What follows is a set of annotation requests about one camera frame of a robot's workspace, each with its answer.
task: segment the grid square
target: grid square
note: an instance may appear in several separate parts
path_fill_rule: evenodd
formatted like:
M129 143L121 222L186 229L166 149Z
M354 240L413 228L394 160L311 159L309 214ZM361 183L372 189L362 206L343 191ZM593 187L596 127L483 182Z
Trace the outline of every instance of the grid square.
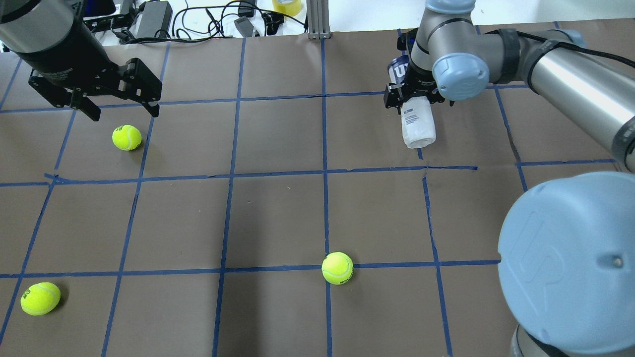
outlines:
M236 178L227 267L320 263L324 256L323 178Z
M321 272L225 275L219 356L325 356Z
M331 252L360 263L433 261L423 176L422 170L330 174Z
M0 104L19 61L20 57L13 52L0 52Z
M516 167L431 170L427 184L439 260L500 259L500 228L523 193Z
M588 172L597 171L620 171L618 165L602 163L602 164L584 164L584 165L544 165L544 166L523 166L525 183L527 189L539 185L549 180L562 179L565 177L573 177Z
M161 77L165 59L165 43L125 44L104 46L108 58L117 65L125 65L131 58L140 58L157 78ZM134 104L132 100L119 99L112 95L90 97L97 105Z
M71 111L0 114L0 182L42 182L53 173Z
M500 97L523 161L611 158L608 151L530 89L501 90Z
M220 267L229 180L144 182L126 270Z
M114 356L211 356L218 274L124 276L108 343Z
M24 61L21 61L18 66L18 73L11 84L11 88L9 88L9 93L2 106L2 110L55 108L36 92L33 87L29 86L31 66Z
M119 270L135 189L135 184L55 186L27 272Z
M242 43L224 39L171 44L161 100L236 98Z
M325 41L326 92L383 91L388 64L401 56L397 37L395 30L339 32Z
M145 177L220 175L231 168L235 103L166 105L154 120Z
M236 173L323 169L320 98L242 102Z
M506 357L516 325L498 282L497 267L442 267L455 356Z
M399 114L384 107L382 96L327 98L326 115L329 168L423 164L404 144Z
M357 269L331 315L334 357L447 355L433 267Z
M306 35L249 37L241 97L322 93L320 42Z
M141 132L141 145L132 151L119 150L112 143L112 132L126 124ZM99 121L92 121L78 112L58 174L73 180L138 178L149 126L150 114L142 107L104 109Z
M2 318L4 322L4 314L9 310L9 305L11 304L11 298L13 296L13 290L15 289L15 284L18 282L17 279L13 278L5 278L0 279L0 318Z
M432 106L437 139L421 149L435 166L504 165L516 162L493 90L476 98Z
M15 274L22 270L47 194L46 186L0 188L0 252L4 252L0 274Z
M2 343L3 356L100 356L117 278L24 279L19 293L42 281L60 288L59 305L34 317L25 314L16 301Z

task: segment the metal frame post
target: metal frame post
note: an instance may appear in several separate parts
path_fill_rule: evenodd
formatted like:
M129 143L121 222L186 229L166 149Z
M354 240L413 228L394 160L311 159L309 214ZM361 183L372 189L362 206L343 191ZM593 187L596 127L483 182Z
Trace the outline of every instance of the metal frame post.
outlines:
M331 38L328 24L328 0L307 0L307 18L309 19L309 38Z

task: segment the cable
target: cable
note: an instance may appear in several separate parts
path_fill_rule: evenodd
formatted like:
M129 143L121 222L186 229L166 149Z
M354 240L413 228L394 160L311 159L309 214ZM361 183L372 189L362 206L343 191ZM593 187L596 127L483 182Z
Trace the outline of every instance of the cable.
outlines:
M158 29L157 32L154 33L154 37L157 37L160 33L165 32L165 36L169 37L170 33L165 29Z
M221 12L221 17L220 17L220 20L219 20L219 21L216 21L216 23L215 23L215 25L216 25L216 27L217 27L217 30L218 30L218 32L217 32L216 34L220 34L220 35L221 35L221 37L225 37L225 29L224 29L224 26L223 26L223 20L224 20L224 18L225 18L225 17L227 17L227 16L229 16L229 15L235 15L235 16L238 16L238 14L235 14L235 13L225 14L225 11L227 10L227 8L238 8L238 7L245 7L245 6L248 6L248 7L251 7L251 8L253 8L253 9L257 10L258 12L260 12L260 16L262 16L264 13L275 13L275 14L280 14L280 15L282 15L282 16L284 16L284 17L287 17L287 18L292 19L293 21L297 22L297 23L298 23L298 24L300 24L300 25L304 25L304 23L303 23L302 21L300 21L300 20L296 19L296 18L295 18L295 17L293 17L293 16L289 16L289 15L287 15L287 14L280 13L280 12L277 12L277 11L272 11L272 10L263 10L263 9L259 8L258 6L255 6L255 5L252 5L252 4L232 5L232 4L236 4L236 3L240 3L240 2L241 2L240 0L233 0L233 1L230 1L229 3L225 4L224 6L196 6L196 7L193 7L193 8L185 8L185 9L181 9L180 11L178 11L178 12L175 14L175 16L174 16L174 18L173 18L173 20L172 20L172 30L171 30L171 31L172 31L172 36L175 36L175 31L176 31L176 30L175 30L175 26L176 26L177 18L178 18L178 16L179 16L180 14L183 14L183 15L181 16L181 23L183 24L183 28L184 28L184 29L187 29L187 30L189 30L189 31L191 31L191 32L195 32L195 33L198 33L198 34L210 34L211 30L210 30L210 31L208 31L208 32L201 32L201 31L196 31L196 30L193 30L193 29L189 29L189 28L187 28L187 27L184 25L184 17L185 17L185 14L186 14L188 11L190 11L190 10L207 10L207 9L220 9L220 8L221 8L221 9L223 9L223 10L222 10L222 12Z
M127 42L126 44L135 44L135 43L158 43L158 42L179 42L179 43L198 43L204 42L213 38L221 38L221 37L203 37L199 39L180 39L180 38L160 38L160 37L139 37L134 40Z
M548 40L548 39L546 39L544 37L528 34L526 32L520 32L520 31L516 31L516 32L518 33L518 36L525 37L525 38L528 38L528 39L532 39L534 41L545 42L546 40ZM489 35L489 34L498 34L498 30L489 31L489 32L486 33L486 35ZM618 55L614 55L612 53L607 53L607 52L602 52L602 51L589 50L587 48L583 48L583 47L577 46L577 45L575 45L573 43L559 42L557 45L555 45L554 48L564 48L566 50L584 53L585 55L603 57L603 58L607 58L609 60L614 60L614 61L620 62L622 64L626 64L626 65L628 65L628 66L630 66L632 68L635 68L635 61L629 60L626 57L622 57L622 56L618 56Z
M192 39L192 36L190 36L190 34L188 34L188 33L187 33L187 31L186 31L186 30L183 30L183 29L177 29L177 38L181 38L181 37L178 35L178 32L179 32L179 31L183 31L183 32L187 35L187 37L188 37L189 39Z

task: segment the blue tape grid line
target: blue tape grid line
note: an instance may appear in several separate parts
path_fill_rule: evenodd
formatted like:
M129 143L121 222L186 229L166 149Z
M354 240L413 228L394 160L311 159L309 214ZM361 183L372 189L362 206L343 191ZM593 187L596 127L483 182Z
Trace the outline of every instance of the blue tape grid line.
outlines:
M614 159L597 159L597 160L571 160L571 161L536 161L536 162L520 162L516 166L553 166L553 165L585 165L585 164L605 164L616 163ZM362 172L396 172L396 171L421 171L421 170L478 170L478 166L458 165L458 166L393 166L393 167L376 167L376 168L354 168L354 169L330 169L328 173L362 173ZM111 185L111 184L130 184L136 182L156 182L156 181L174 181L174 180L208 180L208 179L229 179L244 177L271 177L271 176L301 176L301 175L323 175L323 170L309 171L285 171L285 172L260 172L260 173L235 173L233 175L192 175L192 176L170 176L170 177L143 177L143 178L124 178L119 180L71 180L58 175L45 173L46 178L55 180L55 185ZM49 182L7 182L1 183L0 187L22 187L22 186L47 186Z
M20 69L21 64L22 64L22 58L20 58L18 60L18 63L15 65L15 69L13 70L13 74L11 75L11 79L9 80L9 84L7 84L6 90L4 91L4 95L2 96L2 99L0 100L0 112L2 111L2 106L4 105L4 102L6 101L6 97L9 96L9 90L11 89L11 86L13 85L15 76L18 75L18 70Z
M77 116L77 111L73 111L70 115L69 125L66 128L66 134L64 135L64 140L62 141L62 147L60 148L60 154L57 156L57 161L55 162L55 170L60 168L60 163L62 163L62 155L64 155L64 149L66 149L66 143L69 141L70 129L73 127L73 122L75 121L75 117Z
M229 170L229 188L227 193L227 209L225 211L225 231L223 233L223 250L220 258L220 276L218 278L218 294L216 301L216 318L214 320L214 336L212 340L212 356L218 355L218 337L220 336L220 316L223 302L223 289L225 285L225 267L227 264L227 244L229 240L229 222L232 209L232 193L234 188L234 172L236 170L236 148L238 145L238 124L240 117L241 92L243 90L243 69L244 69L244 51L246 39L243 38L243 45L240 55L240 68L238 72L238 89L236 92L236 117L234 118L234 143L232 145L232 161Z
M432 215L430 212L430 192L428 191L427 177L423 177L425 210L427 212L428 227L430 229L430 242L432 244L432 256L434 257L434 266L436 267L437 287L439 290L439 304L441 306L441 319L443 320L443 333L445 334L445 344L450 357L452 354L452 341L450 339L450 325L448 324L448 310L445 305L445 293L443 291L443 279L441 278L441 262L439 260L439 252L434 242L434 229L432 228Z
M165 54L163 57L163 68L161 69L161 75L159 77L159 79L163 82L163 77L165 75L165 69L166 69L166 64L168 62L168 55L170 54L170 43L168 43L166 45L166 49L165 49ZM135 198L132 202L132 207L130 209L130 219L128 220L128 228L126 229L126 237L124 240L124 245L123 245L123 249L121 252L121 260L119 261L119 271L118 271L118 275L117 275L117 282L115 284L115 291L113 293L112 296L112 304L110 306L110 314L108 317L108 323L106 325L106 333L104 335L104 344L102 346L102 357L106 356L106 352L108 350L108 342L110 339L110 331L112 328L112 320L114 319L114 315L115 315L115 309L117 307L117 298L119 297L119 289L121 287L121 278L123 276L123 271L124 271L124 266L126 264L126 256L128 254L128 245L130 243L130 234L132 232L132 223L135 219L135 213L137 211L137 202L139 199L139 194L141 192L141 184L142 181L140 180L143 176L144 176L144 170L145 170L145 161L147 159L148 156L148 149L150 147L150 140L152 138L152 129L154 127L154 117L150 117L150 125L148 127L148 135L145 139L145 145L144 145L144 154L142 156L141 159L141 165L139 168L139 175L138 175L138 182L137 182L137 188L135 190Z
M451 260L447 262L388 262L388 263L355 263L355 269L391 269L403 267L436 267L440 266L494 266L500 260ZM321 270L322 265L294 265L294 266L261 266L261 267L235 267L224 269L225 274L259 273L266 271L306 271ZM136 271L77 271L56 273L15 273L0 274L0 279L16 278L61 278L61 277L95 277L95 276L153 276L153 275L186 275L186 274L220 274L221 268L201 269L160 269L160 270L136 270Z
M15 282L15 288L13 289L13 295L11 296L11 302L9 303L9 308L7 309L6 314L4 315L4 321L2 324L2 330L0 330L0 346L2 345L2 341L4 338L4 333L6 331L7 324L9 323L9 318L11 317L11 312L13 310L13 306L15 305L15 301L18 297L18 292L20 290L20 285L22 284L22 280L24 277L24 273L27 270L27 264L29 263L29 257L31 256L31 251L33 250L33 245L36 242L37 232L40 228L40 224L42 223L42 217L44 217L44 211L46 210L46 206L48 205L48 201L51 198L51 194L53 193L53 188L55 187L55 182L51 182L48 186L48 193L46 194L46 198L44 199L44 203L42 204L42 210L40 210L40 214L37 217L36 226L33 229L33 234L31 234L31 240L29 241L29 247L27 249L26 256L24 257L24 261L22 262L22 268L20 270L20 275L18 276L18 280Z
M526 84L500 84L498 85L499 89L514 89L514 88L529 88ZM486 87L488 90L494 89L494 86ZM347 92L347 93L321 93L321 94L310 94L310 95L283 95L276 97L251 97L251 98L240 98L241 102L252 102L257 100L281 100L281 99L305 99L305 98L320 98L320 97L358 97L365 95L383 95L383 91L357 91L357 92ZM180 101L169 101L169 102L159 102L159 105L184 105L184 104L209 104L209 103L226 103L226 102L237 102L237 98L221 98L221 99L202 99L202 100L180 100ZM110 105L101 105L102 109L109 108L125 108L125 107L140 107L141 104L138 103L126 103L126 104L110 104ZM55 112L55 111L72 111L73 109L64 107L64 108L35 108L35 109L10 109L10 110L2 110L0 107L0 114L12 114L12 113L28 113L28 112Z
M324 175L324 253L331 252L328 225L328 131L326 127L326 48L324 38L320 40L320 58L322 66L322 166ZM333 357L333 324L331 318L331 285L324 282L326 299L326 355Z

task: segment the blue tape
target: blue tape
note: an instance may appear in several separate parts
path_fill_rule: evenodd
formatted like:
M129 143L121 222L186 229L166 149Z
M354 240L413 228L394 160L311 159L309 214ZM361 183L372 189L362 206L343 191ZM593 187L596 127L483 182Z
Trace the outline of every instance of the blue tape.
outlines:
M320 40L320 58L322 66L322 165L324 169L324 252L329 254L328 222L328 131L326 122L326 44L324 38ZM333 357L333 329L331 320L331 285L326 283L326 355Z
M60 148L60 154L57 156L57 161L55 162L55 170L60 168L60 163L62 162L62 155L64 155L64 149L66 149L66 143L69 141L70 129L73 127L73 122L75 121L75 116L77 115L77 111L73 111L73 114L70 115L69 125L66 127L66 134L64 134L64 140L62 141L62 147Z
M500 97L500 92L498 91L498 85L494 85L494 94L496 95L496 101L498 102L498 108L500 109L500 115L503 117L503 123L505 123L505 128L507 129L507 136L509 137L509 145L511 146L512 151L514 152L514 156L517 161L522 161L520 152L514 143L512 130L509 126L509 121L507 120L507 113L505 113L505 107L503 106L503 100Z
M48 182L8 182L0 184L0 187L22 187L22 186L48 186Z
M243 45L240 54L240 68L238 72L238 89L236 92L236 117L234 118L234 142L232 145L232 161L229 172L229 192L227 193L227 209L225 211L225 230L223 233L223 250L220 259L220 276L218 278L218 293L216 302L216 316L214 321L214 337L212 341L212 356L218 354L218 336L220 335L220 314L223 303L223 289L225 285L225 267L227 264L227 244L229 242L229 222L232 207L232 195L234 188L234 172L236 171L236 147L238 145L238 124L240 117L241 92L243 90L243 70L244 70L244 51L246 39L243 38Z
M525 180L523 167L520 165L520 163L518 163L516 164L516 168L518 169L518 176L520 176L520 184L523 186L523 192L527 192L527 181Z
M441 279L441 263L439 261L439 252L437 251L436 244L434 242L434 229L432 228L432 216L430 213L430 194L428 191L427 177L423 177L424 185L424 197L425 197L425 210L428 218L428 228L430 229L430 242L432 244L432 255L434 257L434 263L436 265L437 287L439 290L439 304L441 305L441 319L443 320L443 333L445 334L445 344L448 350L448 354L452 354L452 342L450 339L450 326L448 324L448 311L445 306L445 293L443 292L443 280Z
M584 165L584 164L612 164L616 163L614 159L597 159L597 160L569 160L569 161L536 161L536 162L520 162L520 166L551 166L551 165Z
M29 263L29 258L31 256L31 251L33 251L33 246L36 242L37 232L39 231L40 225L42 224L42 217L44 217L44 212L46 211L46 206L48 205L49 200L51 199L51 194L53 193L53 188L55 187L55 181L53 181L48 188L48 193L46 194L46 198L44 199L44 203L42 204L42 210L40 210L40 214L37 217L36 226L33 229L33 234L31 234L31 240L29 241L29 247L27 248L26 256L24 257L24 261L22 262L22 269L20 270L20 275L18 276L18 281L15 283L15 288L13 289L13 295L11 296L11 302L9 303L9 308L7 309L6 315L4 315L4 321L2 325L2 330L0 330L0 346L2 345L2 341L4 338L4 333L6 331L7 324L9 323L9 318L11 317L11 312L13 310L13 306L15 305L15 301L18 297L18 291L20 289L20 284L22 284L22 279L24 273L27 270L27 264Z
M397 29L397 36L401 37L401 29ZM405 51L402 51L402 52L401 52L401 55L402 55L402 56L406 55L406 52L405 52Z
M450 260L446 262L384 262L384 263L356 263L355 269L392 269L403 267L436 267L440 266L489 266L500 263L499 260ZM234 273L259 273L267 271L304 271L321 270L322 265L289 265L289 266L259 266L259 267L237 267L225 268L225 274ZM221 268L199 268L199 269L162 269L162 270L135 270L135 271L77 271L77 272L57 272L57 273L13 273L0 274L0 279L27 278L85 278L92 276L155 276L155 275L186 275L186 274L218 274Z

